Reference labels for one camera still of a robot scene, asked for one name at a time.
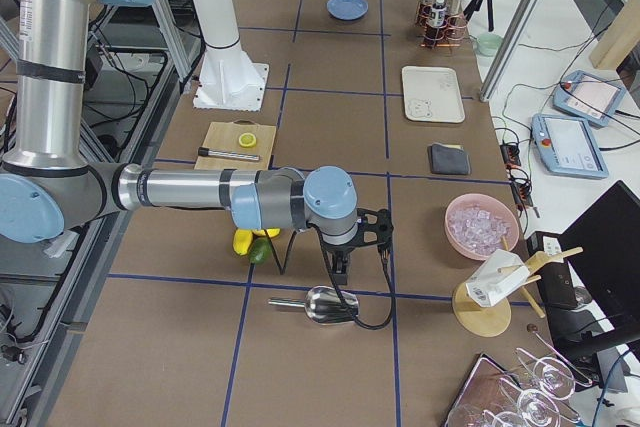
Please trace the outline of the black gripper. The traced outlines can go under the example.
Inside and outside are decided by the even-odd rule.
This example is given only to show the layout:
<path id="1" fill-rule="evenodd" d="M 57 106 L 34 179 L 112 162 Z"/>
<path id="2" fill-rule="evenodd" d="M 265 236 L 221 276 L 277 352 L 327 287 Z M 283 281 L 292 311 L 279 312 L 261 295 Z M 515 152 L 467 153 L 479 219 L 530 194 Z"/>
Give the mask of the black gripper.
<path id="1" fill-rule="evenodd" d="M 383 208 L 377 211 L 357 208 L 354 232 L 346 241 L 337 244 L 328 242 L 328 236 L 321 235 L 321 245 L 331 256 L 331 272 L 338 285 L 347 285 L 349 278 L 349 254 L 360 248 L 375 246 L 383 257 L 389 256 L 393 245 L 391 212 Z"/>

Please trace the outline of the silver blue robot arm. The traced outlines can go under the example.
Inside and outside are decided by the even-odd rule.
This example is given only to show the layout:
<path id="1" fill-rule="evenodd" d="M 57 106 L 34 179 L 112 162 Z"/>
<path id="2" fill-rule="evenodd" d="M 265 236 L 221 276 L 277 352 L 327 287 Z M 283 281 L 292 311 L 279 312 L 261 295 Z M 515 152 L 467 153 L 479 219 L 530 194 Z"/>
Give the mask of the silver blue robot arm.
<path id="1" fill-rule="evenodd" d="M 20 0 L 14 146 L 1 158 L 1 233 L 21 243 L 52 239 L 118 211 L 141 207 L 227 210 L 247 230 L 313 229 L 334 284 L 350 253 L 392 246 L 387 210 L 357 205 L 351 177 L 325 166 L 302 174 L 271 171 L 158 170 L 88 162 L 79 151 L 89 8 L 154 0 Z"/>

